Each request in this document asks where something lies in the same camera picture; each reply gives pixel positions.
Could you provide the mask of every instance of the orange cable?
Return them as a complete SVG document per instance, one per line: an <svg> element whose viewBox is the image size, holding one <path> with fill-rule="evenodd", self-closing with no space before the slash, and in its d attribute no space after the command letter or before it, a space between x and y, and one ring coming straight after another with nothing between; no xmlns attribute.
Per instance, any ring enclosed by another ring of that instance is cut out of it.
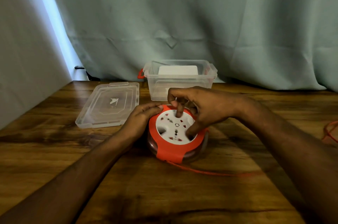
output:
<svg viewBox="0 0 338 224"><path fill-rule="evenodd" d="M328 130L327 128L329 126L331 126L331 125L333 125L333 128L331 130ZM338 140L331 133L334 129L336 129L337 126L338 126L338 121L334 121L334 122L328 123L324 127L324 137L322 138L322 140L325 139L328 136L332 140L334 140L335 142L338 143ZM186 166L183 166L183 165L178 165L178 164L170 162L170 161L165 161L165 162L167 162L167 163L169 163L169 164L171 164L173 166L179 167L179 168L181 168L182 170L185 170L185 171L192 171L192 172L195 172L195 173L206 174L206 175L214 175L214 176L250 177L250 176L253 176L253 175L259 175L259 174L263 174L264 173L263 171L253 171L253 172L246 172L246 173L208 172L208 171L196 170L196 169L193 169L193 168L190 168L190 167L186 167Z"/></svg>

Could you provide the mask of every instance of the red handle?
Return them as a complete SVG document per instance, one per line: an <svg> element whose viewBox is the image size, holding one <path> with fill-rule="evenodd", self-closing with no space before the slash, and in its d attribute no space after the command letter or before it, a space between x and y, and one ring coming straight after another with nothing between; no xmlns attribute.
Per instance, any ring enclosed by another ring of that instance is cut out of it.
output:
<svg viewBox="0 0 338 224"><path fill-rule="evenodd" d="M143 79L143 78L145 78L145 76L142 75L142 73L143 73L143 68L140 70L139 75L137 76L138 79Z"/></svg>

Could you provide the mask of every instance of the wooden table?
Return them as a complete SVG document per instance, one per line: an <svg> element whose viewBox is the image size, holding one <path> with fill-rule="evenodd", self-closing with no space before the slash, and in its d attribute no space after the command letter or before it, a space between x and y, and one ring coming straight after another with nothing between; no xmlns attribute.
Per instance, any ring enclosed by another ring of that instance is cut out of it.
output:
<svg viewBox="0 0 338 224"><path fill-rule="evenodd" d="M120 127L80 129L75 119L95 86L74 81L0 131L0 214L72 164ZM338 94L274 92L214 84L245 93L294 125L322 137L338 120ZM150 101L140 84L140 103ZM205 154L190 166L252 177L183 171L157 160L138 142L105 177L77 223L319 223L258 138L229 119L210 128Z"/></svg>

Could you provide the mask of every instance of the forearm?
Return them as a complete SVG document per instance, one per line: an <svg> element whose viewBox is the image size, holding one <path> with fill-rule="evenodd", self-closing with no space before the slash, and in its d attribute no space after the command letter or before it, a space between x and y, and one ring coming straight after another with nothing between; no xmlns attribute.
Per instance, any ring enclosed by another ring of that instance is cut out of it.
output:
<svg viewBox="0 0 338 224"><path fill-rule="evenodd" d="M328 223L338 219L338 153L251 99L238 119L251 129Z"/></svg>
<svg viewBox="0 0 338 224"><path fill-rule="evenodd" d="M104 141L0 217L0 223L71 223L88 196L129 144Z"/></svg>

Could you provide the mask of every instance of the plastic container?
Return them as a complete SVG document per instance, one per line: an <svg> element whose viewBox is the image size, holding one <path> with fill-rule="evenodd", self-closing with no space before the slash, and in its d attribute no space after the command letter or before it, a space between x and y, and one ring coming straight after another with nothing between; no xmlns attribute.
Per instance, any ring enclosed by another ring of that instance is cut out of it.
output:
<svg viewBox="0 0 338 224"><path fill-rule="evenodd" d="M217 69L206 60L160 60L145 64L138 78L144 77L148 79L151 100L166 101L171 87L211 88Z"/></svg>
<svg viewBox="0 0 338 224"><path fill-rule="evenodd" d="M139 84L117 82L98 85L88 98L75 123L80 128L124 124L139 104Z"/></svg>
<svg viewBox="0 0 338 224"><path fill-rule="evenodd" d="M194 138L188 139L185 132L195 122L192 113L185 109L180 118L175 115L173 106L163 105L163 111L150 119L148 147L163 161L176 164L193 161L205 150L208 131L204 129Z"/></svg>

